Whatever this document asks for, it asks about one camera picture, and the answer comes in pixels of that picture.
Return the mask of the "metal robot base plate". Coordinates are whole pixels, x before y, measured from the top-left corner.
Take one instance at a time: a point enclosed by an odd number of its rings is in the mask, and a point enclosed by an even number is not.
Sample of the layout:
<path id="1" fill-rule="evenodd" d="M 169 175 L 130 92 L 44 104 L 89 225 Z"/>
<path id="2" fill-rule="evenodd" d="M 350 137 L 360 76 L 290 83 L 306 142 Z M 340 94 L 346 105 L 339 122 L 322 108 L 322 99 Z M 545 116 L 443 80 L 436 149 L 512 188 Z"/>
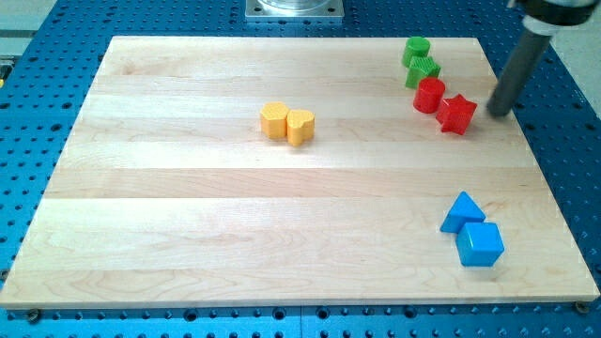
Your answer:
<path id="1" fill-rule="evenodd" d="M 246 0 L 245 17 L 268 19 L 342 19 L 342 0 Z"/>

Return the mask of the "robot arm end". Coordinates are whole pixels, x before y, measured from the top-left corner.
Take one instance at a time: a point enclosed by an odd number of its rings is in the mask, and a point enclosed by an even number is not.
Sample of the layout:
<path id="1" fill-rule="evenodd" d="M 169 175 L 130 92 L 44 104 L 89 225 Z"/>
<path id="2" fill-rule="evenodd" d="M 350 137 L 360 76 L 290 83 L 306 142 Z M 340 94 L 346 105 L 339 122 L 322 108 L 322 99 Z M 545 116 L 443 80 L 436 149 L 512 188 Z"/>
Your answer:
<path id="1" fill-rule="evenodd" d="M 551 37 L 565 27 L 580 26 L 591 19 L 600 0 L 508 0 L 507 7 L 522 7 L 524 27 L 539 36 Z"/>

